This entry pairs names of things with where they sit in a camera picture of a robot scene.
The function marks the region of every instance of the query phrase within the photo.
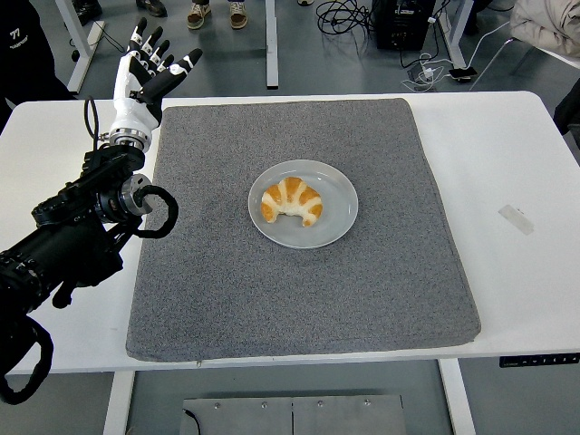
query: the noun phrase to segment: floor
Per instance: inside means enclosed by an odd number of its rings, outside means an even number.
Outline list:
[[[73,71],[68,35],[53,2],[31,0],[42,18],[53,48],[57,75],[68,82]],[[416,92],[398,53],[376,49],[361,27],[349,34],[326,35],[317,27],[316,8],[295,0],[278,0],[275,10],[278,33],[279,87],[266,88],[265,5],[247,0],[249,22],[233,31],[228,23],[227,3],[212,2],[212,15],[196,32],[186,27],[189,2],[165,0],[169,17],[148,17],[152,30],[162,25],[171,40],[170,53],[180,57],[194,48],[204,55],[192,74],[169,96],[246,96]],[[458,0],[448,6],[455,13]],[[121,46],[144,13],[132,0],[101,0],[105,30]],[[370,7],[370,0],[360,5]],[[491,7],[508,9],[513,0],[496,0]],[[479,38],[508,20],[509,12],[485,10],[478,16],[479,34],[464,36],[461,48],[468,62]],[[472,66],[481,72],[508,38],[506,27],[486,37],[475,53]],[[423,51],[447,58],[440,29],[437,42],[430,31]],[[524,43],[513,43],[474,89],[475,92],[530,91],[540,96],[546,109],[554,108],[580,76],[573,67],[538,50],[527,53]],[[404,53],[406,64],[418,52]],[[106,40],[100,41],[79,98],[88,95],[110,99],[121,54]],[[442,75],[449,64],[434,63]],[[467,92],[470,83],[440,77],[429,92]],[[514,113],[525,116],[525,113]],[[578,160],[578,148],[566,137]],[[477,434],[577,433],[575,410],[580,401],[575,386],[580,382],[577,365],[500,369],[498,359],[460,362]],[[110,373],[49,376],[31,401],[19,407],[0,405],[0,434],[102,433]],[[19,376],[11,378],[22,384]],[[183,372],[138,373],[130,411],[131,434],[179,433],[181,402],[194,397],[246,397],[250,395],[296,395],[323,393],[389,393],[403,398],[409,434],[451,434],[437,364],[425,362],[374,362],[345,365],[219,369]]]

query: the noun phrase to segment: white table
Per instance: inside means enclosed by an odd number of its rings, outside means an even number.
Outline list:
[[[45,303],[32,316],[52,335],[53,372],[121,372],[300,363],[439,359],[444,381],[459,375],[457,358],[580,351],[580,169],[536,95],[529,92],[167,99],[165,106],[324,99],[404,98],[411,106],[438,183],[479,316],[472,343],[393,352],[256,357],[156,363],[125,353],[140,255],[133,238],[121,251],[124,270],[97,288],[81,288],[62,311]],[[98,101],[101,126],[114,118]],[[142,171],[152,178],[157,130]],[[34,230],[30,212],[64,182],[78,178],[91,139],[81,101],[29,102],[0,136],[0,243],[9,248]],[[534,231],[523,234],[498,211],[520,210]],[[30,372],[38,354],[13,373]],[[449,406],[465,392],[446,383]],[[472,433],[468,428],[462,433]]]

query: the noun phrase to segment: gray mat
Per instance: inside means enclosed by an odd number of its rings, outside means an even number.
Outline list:
[[[170,108],[160,136],[154,180],[176,197],[179,221],[143,243],[129,356],[389,351],[479,333],[406,101]],[[281,247],[248,215],[254,180],[297,159],[334,166],[358,193],[353,227],[331,245]],[[164,219],[154,213],[148,227]]]

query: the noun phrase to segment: shoe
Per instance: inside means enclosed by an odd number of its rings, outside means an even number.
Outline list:
[[[137,7],[147,9],[151,16],[167,16],[167,9],[160,0],[136,0]]]
[[[205,16],[211,12],[209,5],[191,5],[191,12],[188,14],[188,28],[197,30],[205,22]]]
[[[232,29],[243,29],[247,24],[246,6],[244,2],[229,2],[229,21]]]
[[[102,8],[98,0],[73,0],[72,5],[81,25],[85,25],[102,15]]]

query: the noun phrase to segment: robotic arm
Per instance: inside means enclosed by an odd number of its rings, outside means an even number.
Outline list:
[[[179,208],[164,189],[134,174],[145,163],[151,132],[161,122],[161,100],[175,89],[201,56],[196,49],[173,62],[162,29],[147,40],[141,18],[121,58],[114,90],[117,112],[109,133],[99,136],[95,115],[93,150],[85,154],[81,176],[32,212],[37,229],[0,253],[0,400],[18,404],[30,398],[50,371],[53,343],[41,325],[28,316],[57,289],[53,305],[71,303],[76,287],[97,285],[122,270],[121,249],[131,236],[165,237],[175,226]],[[104,143],[98,147],[99,140]],[[152,211],[147,195],[160,196],[169,207],[158,230],[139,230],[142,216]],[[107,230],[105,223],[115,224]],[[13,391],[5,375],[39,343],[41,357],[28,384]]]

